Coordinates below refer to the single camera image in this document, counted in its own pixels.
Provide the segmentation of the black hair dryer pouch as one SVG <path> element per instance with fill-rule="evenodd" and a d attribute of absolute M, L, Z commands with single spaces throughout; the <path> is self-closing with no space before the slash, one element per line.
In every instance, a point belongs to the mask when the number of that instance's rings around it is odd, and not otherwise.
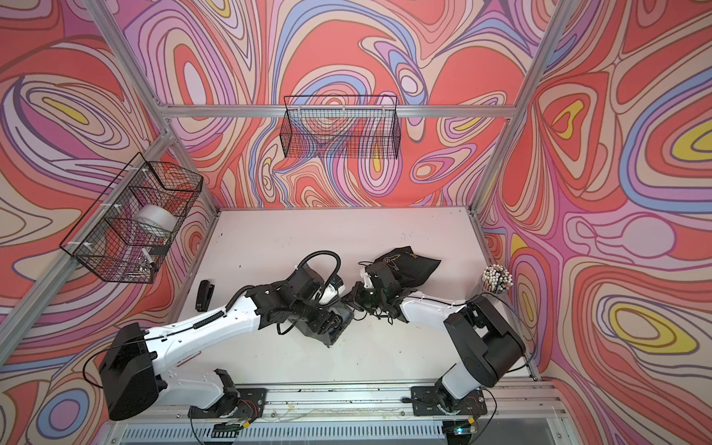
<path fill-rule="evenodd" d="M 410 246 L 395 248 L 376 258 L 375 262 L 385 263 L 402 287 L 424 285 L 441 265 L 441 260 L 418 255 Z"/>

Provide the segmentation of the grey hair dryer pouch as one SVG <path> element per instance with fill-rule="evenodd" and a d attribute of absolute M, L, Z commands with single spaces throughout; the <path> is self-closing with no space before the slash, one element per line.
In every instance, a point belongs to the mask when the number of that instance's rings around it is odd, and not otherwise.
<path fill-rule="evenodd" d="M 353 311 L 341 303 L 330 308 L 306 307 L 306 313 L 296 322 L 305 337 L 315 339 L 330 348 L 353 320 Z"/>

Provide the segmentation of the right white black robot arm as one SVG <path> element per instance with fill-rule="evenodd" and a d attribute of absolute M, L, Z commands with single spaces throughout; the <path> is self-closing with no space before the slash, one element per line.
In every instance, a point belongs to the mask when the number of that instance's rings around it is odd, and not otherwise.
<path fill-rule="evenodd" d="M 515 328 L 491 301 L 478 294 L 463 302 L 438 300 L 419 291 L 441 262 L 391 255 L 365 265 L 345 301 L 360 312 L 384 316 L 448 334 L 459 361 L 435 384 L 441 404 L 460 402 L 475 390 L 490 389 L 523 357 Z"/>

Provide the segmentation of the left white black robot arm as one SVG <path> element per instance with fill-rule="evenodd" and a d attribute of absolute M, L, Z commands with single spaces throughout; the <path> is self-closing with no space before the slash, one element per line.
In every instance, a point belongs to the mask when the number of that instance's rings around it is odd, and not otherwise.
<path fill-rule="evenodd" d="M 198 418 L 258 418 L 254 390 L 237 388 L 216 368 L 203 374 L 181 370 L 202 350 L 233 337 L 288 322 L 304 336 L 330 347 L 353 318 L 339 300 L 339 276 L 324 280 L 308 265 L 287 279 L 239 289 L 228 304 L 167 326 L 124 326 L 98 367 L 112 421 L 124 421 L 151 407 L 186 406 Z"/>

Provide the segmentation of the metal cup of pencils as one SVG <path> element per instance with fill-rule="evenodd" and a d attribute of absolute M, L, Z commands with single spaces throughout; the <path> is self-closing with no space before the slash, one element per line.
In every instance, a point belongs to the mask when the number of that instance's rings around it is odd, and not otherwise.
<path fill-rule="evenodd" d="M 485 292 L 504 294 L 513 287 L 514 278 L 505 267 L 500 264 L 493 264 L 483 271 L 481 283 Z"/>

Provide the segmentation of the silver tape roll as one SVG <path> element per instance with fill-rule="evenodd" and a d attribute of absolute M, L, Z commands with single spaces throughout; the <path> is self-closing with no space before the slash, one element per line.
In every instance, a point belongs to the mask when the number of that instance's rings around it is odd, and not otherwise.
<path fill-rule="evenodd" d="M 146 232 L 156 237 L 168 237 L 177 224 L 177 218 L 162 207 L 148 204 L 133 216 L 133 220 Z"/>

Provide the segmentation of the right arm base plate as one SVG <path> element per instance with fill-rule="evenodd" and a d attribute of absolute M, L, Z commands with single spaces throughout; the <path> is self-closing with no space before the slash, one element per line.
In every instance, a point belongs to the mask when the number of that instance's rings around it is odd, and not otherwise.
<path fill-rule="evenodd" d="M 485 398 L 480 389 L 470 391 L 458 399 L 450 395 L 445 388 L 432 386 L 411 387 L 410 395 L 402 402 L 411 404 L 415 416 L 466 415 L 480 418 L 488 412 Z"/>

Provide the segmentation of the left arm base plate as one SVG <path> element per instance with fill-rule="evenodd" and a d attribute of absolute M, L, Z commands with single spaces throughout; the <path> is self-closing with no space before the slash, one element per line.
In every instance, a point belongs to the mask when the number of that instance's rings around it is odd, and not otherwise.
<path fill-rule="evenodd" d="M 267 389 L 238 388 L 230 389 L 208 408 L 191 406 L 190 419 L 238 419 L 254 421 L 263 416 Z"/>

